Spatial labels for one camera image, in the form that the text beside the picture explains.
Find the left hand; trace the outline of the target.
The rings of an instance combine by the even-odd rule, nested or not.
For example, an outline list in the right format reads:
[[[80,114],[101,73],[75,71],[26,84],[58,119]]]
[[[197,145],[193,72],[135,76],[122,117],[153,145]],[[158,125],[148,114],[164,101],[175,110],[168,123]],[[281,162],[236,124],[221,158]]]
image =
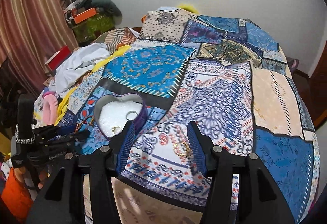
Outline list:
[[[14,173],[16,179],[20,183],[24,183],[29,189],[36,188],[36,185],[33,183],[32,175],[30,174],[29,170],[27,170],[24,166],[20,168],[14,168]],[[44,183],[48,179],[49,173],[48,169],[43,169],[39,172],[39,180],[38,180],[38,189],[42,189]]]

